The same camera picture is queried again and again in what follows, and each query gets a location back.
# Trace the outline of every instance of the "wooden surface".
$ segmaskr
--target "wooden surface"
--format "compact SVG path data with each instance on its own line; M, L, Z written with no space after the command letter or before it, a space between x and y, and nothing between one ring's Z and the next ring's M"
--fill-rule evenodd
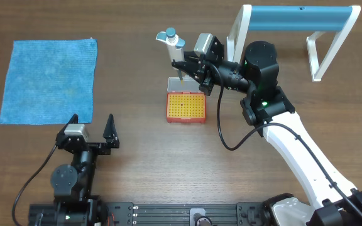
M255 135L237 151L222 146L216 129L216 87L207 98L205 124L168 124L167 78L177 76L166 47L155 41L174 26L193 49L199 33L225 44L244 3L349 6L362 1L0 1L0 110L14 40L97 39L94 116L87 125L102 141L109 113L114 114L121 148L99 157L93 194L104 200L134 203L261 202L289 192L307 201L282 157ZM305 38L310 33L248 33L247 42L276 45L279 84L300 114L307 131L335 167L362 190L362 9L357 23L322 82L311 82ZM324 56L332 34L317 42ZM229 145L252 127L241 115L243 97L226 91L221 121ZM0 225L12 225L11 207L24 182L46 158L62 125L0 125ZM57 150L30 183L16 209L27 222L30 203L51 203L52 171L70 163Z

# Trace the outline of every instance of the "white plastic part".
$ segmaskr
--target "white plastic part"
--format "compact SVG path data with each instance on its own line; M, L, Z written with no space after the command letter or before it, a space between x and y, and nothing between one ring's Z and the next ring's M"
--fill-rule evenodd
M170 55L170 61L173 62L175 60L176 62L185 61L184 59L184 48L177 48L176 44L178 43L178 35L175 35L173 38L169 38L166 36L166 40L162 40L156 37L156 40L163 42L167 46L168 54Z
M314 214L314 208L294 197L276 202L271 210L278 226L306 226Z
M234 21L229 36L227 37L227 60L239 63L245 44L248 26L250 25L252 5L246 4L241 7Z
M297 113L285 112L274 116L272 119L272 122L284 124L300 135L343 193L347 196L352 195L350 189L356 189L356 187L325 157L324 153L308 135ZM263 129L263 136L282 155L304 189L310 205L315 210L323 207L322 201L325 199L329 199L331 202L342 199L342 196L334 188L330 187L329 181L308 150L299 140L295 140L293 134L280 126L268 126Z
M309 64L311 68L311 76L313 82L321 81L321 78L325 74L326 69L331 64L334 56L336 56L337 51L340 49L340 46L342 46L347 35L349 35L351 28L355 24L359 12L361 11L361 7L360 6L351 6L351 7L352 11L349 16L349 19L344 24L343 29L336 33L332 41L332 45L327 51L326 56L323 59L320 66L318 63L317 48L315 45L315 41L317 38L323 35L324 32L316 31L314 34L307 37L308 57L309 57Z

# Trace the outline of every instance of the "brown tabletop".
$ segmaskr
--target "brown tabletop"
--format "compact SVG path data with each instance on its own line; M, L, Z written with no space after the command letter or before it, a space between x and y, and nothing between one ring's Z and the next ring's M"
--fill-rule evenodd
M92 193L105 201L134 203L261 202L289 192L306 202L304 191L277 151L259 135L227 151L216 127L219 88L207 98L205 124L169 124L165 106L171 68L167 49L155 41L173 26L192 50L200 33L225 44L242 4L279 1L12 1L0 0L0 110L14 40L97 39L94 115L87 128L95 141L114 114L120 149L97 162ZM349 6L362 1L284 1L285 5ZM310 78L305 38L310 33L249 32L247 42L274 43L279 85L335 167L362 190L362 8L359 19L321 82ZM317 42L323 57L332 34ZM221 121L227 143L236 144L252 127L241 115L243 94L225 91ZM0 125L0 225L12 225L19 189L37 170L62 125ZM51 203L52 171L69 164L57 150L30 183L16 209L27 222L30 203Z

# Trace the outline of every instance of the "blue bar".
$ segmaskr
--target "blue bar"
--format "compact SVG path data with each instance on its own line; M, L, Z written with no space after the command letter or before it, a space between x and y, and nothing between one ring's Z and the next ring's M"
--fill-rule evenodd
M341 31L351 6L252 6L250 31Z

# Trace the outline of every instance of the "blue mat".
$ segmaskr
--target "blue mat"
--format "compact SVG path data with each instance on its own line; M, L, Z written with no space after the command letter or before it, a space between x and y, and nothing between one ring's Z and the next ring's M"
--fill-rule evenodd
M79 123L93 115L97 41L14 41L0 124Z

